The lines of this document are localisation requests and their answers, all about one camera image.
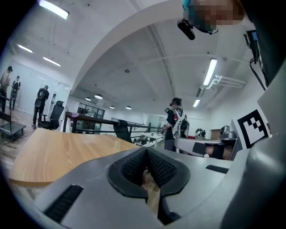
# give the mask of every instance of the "ceiling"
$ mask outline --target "ceiling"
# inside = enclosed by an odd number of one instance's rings
[[[98,59],[84,75],[73,96],[104,97],[106,107],[131,106],[134,110],[164,114],[171,99],[183,99],[191,110],[203,84],[211,58],[217,58],[214,74],[247,81],[251,51],[246,48],[244,25],[227,26],[213,35],[194,29],[190,41],[177,20],[159,22],[125,37]],[[196,109],[210,108],[224,87],[206,92]]]

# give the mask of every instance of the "wooden tabletop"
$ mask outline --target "wooden tabletop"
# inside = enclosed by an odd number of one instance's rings
[[[133,148],[138,146],[112,135],[38,128],[15,159],[9,179],[23,186],[45,186],[86,161]]]

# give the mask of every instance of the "glass wall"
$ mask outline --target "glass wall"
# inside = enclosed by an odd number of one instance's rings
[[[102,119],[104,116],[105,110],[89,106],[83,103],[79,104],[79,108],[77,110],[79,114],[86,115],[89,117],[94,117],[97,119]],[[77,131],[78,133],[85,133],[85,134],[100,134],[98,132],[88,132],[88,130],[95,130],[95,131],[100,131],[101,129],[101,124],[99,123],[90,123],[86,121],[77,121],[76,124],[77,129],[82,129],[85,131]]]

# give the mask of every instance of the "round ceiling lamp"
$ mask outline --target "round ceiling lamp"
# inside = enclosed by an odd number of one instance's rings
[[[96,94],[94,97],[97,99],[102,99],[102,95],[100,95],[100,94]]]

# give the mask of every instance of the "floor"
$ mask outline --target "floor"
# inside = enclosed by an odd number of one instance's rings
[[[33,120],[33,115],[24,113],[22,111],[14,110],[12,111],[12,121],[26,125],[24,129],[24,134],[21,135],[19,132],[15,140],[7,139],[4,136],[0,138],[0,162],[1,169],[4,174],[8,175],[13,167],[14,160],[16,159],[18,153],[24,146],[28,138],[33,134],[34,129],[31,127]],[[5,124],[6,121],[0,119],[0,126]],[[158,143],[158,147],[164,148],[164,141]],[[158,213],[160,189],[154,182],[152,176],[147,171],[144,172],[144,184],[143,188],[148,191],[148,202],[147,205],[151,208],[155,215]],[[11,184],[11,188],[18,197],[25,198],[25,200],[33,202],[33,200],[42,192],[45,187],[21,187],[18,185]]]

